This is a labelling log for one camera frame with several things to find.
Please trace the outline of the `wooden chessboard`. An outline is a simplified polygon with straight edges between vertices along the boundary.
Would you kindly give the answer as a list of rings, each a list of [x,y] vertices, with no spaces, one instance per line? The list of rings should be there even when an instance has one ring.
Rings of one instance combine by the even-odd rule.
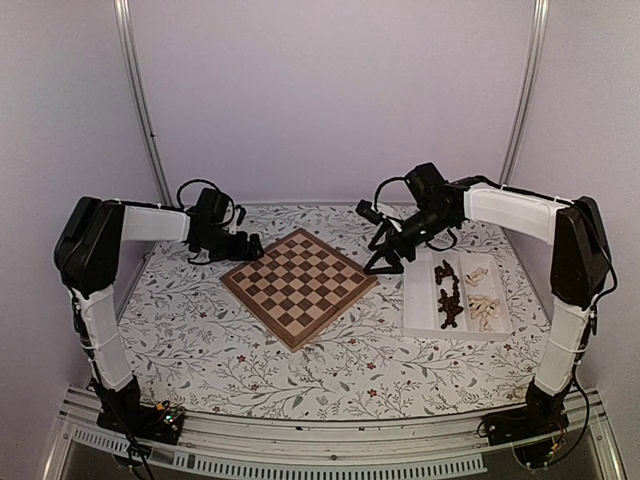
[[[229,292],[291,352],[378,285],[374,275],[299,228],[221,276]]]

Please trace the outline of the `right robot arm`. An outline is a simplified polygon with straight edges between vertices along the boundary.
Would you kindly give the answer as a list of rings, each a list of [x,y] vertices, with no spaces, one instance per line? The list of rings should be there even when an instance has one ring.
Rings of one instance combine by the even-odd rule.
[[[361,200],[359,216],[378,226],[369,248],[368,274],[400,274],[416,248],[466,221],[496,225],[538,239],[552,248],[551,333],[531,391],[556,397],[574,377],[589,335],[597,330],[597,304],[617,278],[595,199],[552,197],[495,183],[482,175],[446,180],[432,163],[400,177],[417,211],[405,220],[383,212],[376,199]]]

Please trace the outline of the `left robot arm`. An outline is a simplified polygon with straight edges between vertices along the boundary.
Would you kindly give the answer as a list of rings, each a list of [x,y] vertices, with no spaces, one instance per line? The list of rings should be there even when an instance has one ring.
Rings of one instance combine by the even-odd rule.
[[[264,254],[256,234],[238,230],[245,210],[228,215],[230,198],[217,188],[202,190],[196,204],[177,208],[84,196],[78,200],[54,250],[54,264],[68,289],[74,323],[92,365],[98,396],[111,401],[111,419],[128,434],[148,426],[140,389],[127,361],[115,314],[114,288],[124,242],[184,243],[207,252],[211,263],[253,261]]]

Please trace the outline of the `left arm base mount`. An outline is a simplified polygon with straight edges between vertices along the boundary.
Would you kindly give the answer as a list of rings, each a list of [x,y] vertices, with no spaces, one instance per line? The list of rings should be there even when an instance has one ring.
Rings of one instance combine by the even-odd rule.
[[[159,443],[177,445],[182,433],[185,409],[163,401],[155,406],[140,403],[139,394],[105,390],[98,392],[102,410],[97,425]]]

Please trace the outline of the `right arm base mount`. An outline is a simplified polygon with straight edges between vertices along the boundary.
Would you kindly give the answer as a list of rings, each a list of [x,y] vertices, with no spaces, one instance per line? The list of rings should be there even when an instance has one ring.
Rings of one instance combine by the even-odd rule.
[[[477,433],[486,437],[491,446],[528,440],[515,448],[516,460],[531,469],[546,467],[559,447],[559,440],[552,440],[551,434],[563,434],[569,426],[564,410],[569,390],[567,386],[551,396],[531,382],[523,407],[483,416]]]

